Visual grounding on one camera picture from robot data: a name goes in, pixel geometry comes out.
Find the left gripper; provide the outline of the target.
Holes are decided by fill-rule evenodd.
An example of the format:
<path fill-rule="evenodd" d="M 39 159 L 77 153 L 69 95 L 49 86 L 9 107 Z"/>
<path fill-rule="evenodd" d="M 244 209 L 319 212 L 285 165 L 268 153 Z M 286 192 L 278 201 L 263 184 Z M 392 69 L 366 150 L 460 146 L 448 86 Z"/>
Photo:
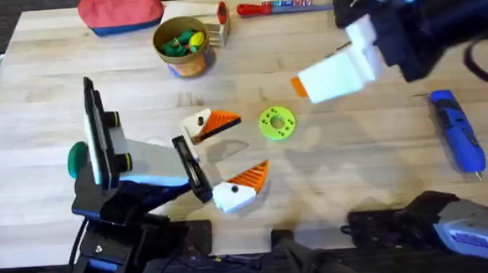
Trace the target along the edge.
<path fill-rule="evenodd" d="M 241 122 L 231 111 L 203 109 L 182 121 L 183 135 L 161 146 L 127 139 L 121 125 L 109 128 L 119 185 L 108 203 L 115 207 L 161 206 L 190 191 L 203 203 L 213 200 L 225 214 L 250 204 L 262 191 L 269 161 L 246 169 L 212 188 L 187 144 L 199 144 Z"/>

